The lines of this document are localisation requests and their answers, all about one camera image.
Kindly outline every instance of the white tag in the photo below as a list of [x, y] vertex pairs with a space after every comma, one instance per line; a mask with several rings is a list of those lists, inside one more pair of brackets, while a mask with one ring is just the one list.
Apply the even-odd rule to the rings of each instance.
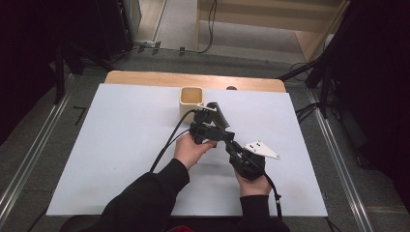
[[263, 142], [257, 141], [257, 142], [252, 142], [252, 143], [247, 143], [244, 146], [245, 149], [248, 151], [267, 158], [273, 158], [273, 159], [280, 159], [280, 156], [276, 154], [274, 151], [272, 151], [268, 146], [266, 146]]
[[200, 103], [198, 103], [196, 106], [197, 106], [198, 108], [208, 109], [208, 110], [210, 110], [210, 111], [217, 112], [217, 110], [216, 110], [216, 109], [214, 109], [214, 108], [210, 108], [210, 107], [207, 107], [207, 106], [203, 106], [203, 105], [202, 105], [202, 104], [200, 104]]

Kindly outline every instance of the white paper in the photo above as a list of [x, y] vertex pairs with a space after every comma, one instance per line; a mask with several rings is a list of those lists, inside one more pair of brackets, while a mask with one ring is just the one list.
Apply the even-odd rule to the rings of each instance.
[[[179, 122], [175, 87], [102, 84], [94, 97], [53, 195], [50, 216], [98, 215], [105, 205], [148, 172]], [[266, 172], [282, 196], [284, 216], [325, 217], [327, 211], [288, 94], [205, 89], [205, 104], [218, 102], [240, 144], [261, 140], [280, 159]], [[183, 124], [179, 131], [189, 126]], [[156, 172], [172, 159], [175, 144]], [[271, 215], [277, 214], [270, 196]], [[240, 216], [239, 186], [220, 142], [190, 170], [173, 216]]]

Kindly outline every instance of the person's right hand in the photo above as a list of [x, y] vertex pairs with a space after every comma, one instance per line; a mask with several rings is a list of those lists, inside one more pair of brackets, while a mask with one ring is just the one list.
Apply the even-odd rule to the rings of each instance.
[[195, 144], [193, 142], [192, 135], [190, 133], [186, 133], [177, 139], [174, 158], [179, 160], [187, 168], [187, 170], [190, 170], [190, 168], [199, 161], [202, 155], [216, 145], [217, 141], [211, 140], [206, 143]]
[[249, 195], [269, 195], [272, 187], [269, 185], [268, 180], [265, 176], [261, 176], [253, 181], [243, 178], [235, 170], [235, 176], [238, 180], [239, 187], [241, 188], [241, 196]]

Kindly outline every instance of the black curtain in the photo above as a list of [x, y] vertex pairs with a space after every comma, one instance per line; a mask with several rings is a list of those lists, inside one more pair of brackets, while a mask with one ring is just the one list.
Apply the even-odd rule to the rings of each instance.
[[410, 211], [410, 3], [352, 7], [362, 13], [330, 58], [337, 95], [366, 135], [358, 153], [392, 178]]
[[55, 84], [55, 40], [32, 3], [1, 1], [0, 144]]

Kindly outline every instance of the metal rail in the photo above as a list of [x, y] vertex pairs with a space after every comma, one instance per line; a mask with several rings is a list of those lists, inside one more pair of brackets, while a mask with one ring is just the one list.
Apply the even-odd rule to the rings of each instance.
[[45, 123], [43, 124], [40, 132], [37, 134], [36, 139], [34, 140], [30, 150], [28, 151], [26, 157], [21, 163], [20, 167], [15, 173], [12, 181], [9, 183], [6, 190], [3, 192], [0, 200], [0, 230], [3, 227], [6, 219], [13, 208], [18, 196], [20, 195], [22, 189], [24, 188], [25, 183], [30, 177], [31, 171], [36, 165], [37, 160], [39, 159], [44, 145], [50, 137], [58, 119], [63, 112], [67, 101], [72, 93], [72, 88], [74, 87], [77, 81], [77, 77], [71, 74], [68, 77], [66, 83], [66, 95], [60, 100], [60, 103], [53, 106], [51, 112], [49, 113]]
[[[311, 102], [319, 102], [317, 96], [309, 89], [307, 89], [308, 97]], [[315, 109], [316, 118], [319, 122], [320, 129], [323, 132], [329, 151], [331, 153], [332, 160], [335, 164], [338, 177], [340, 178], [347, 200], [349, 201], [350, 208], [353, 216], [355, 217], [358, 227], [362, 232], [372, 232], [373, 227], [370, 219], [368, 218], [365, 205], [362, 203], [362, 199], [355, 187], [352, 177], [347, 170], [347, 166], [344, 162], [340, 149], [337, 146], [335, 137], [333, 136], [331, 127], [328, 120], [323, 118], [319, 109]]]
[[160, 33], [160, 27], [161, 27], [161, 23], [162, 23], [162, 20], [163, 20], [163, 16], [165, 15], [165, 10], [166, 10], [167, 4], [168, 4], [168, 0], [164, 0], [163, 4], [162, 4], [161, 12], [160, 12], [160, 17], [158, 18], [157, 26], [156, 26], [155, 31], [154, 31], [154, 36], [153, 36], [154, 43], [157, 42], [158, 34]]

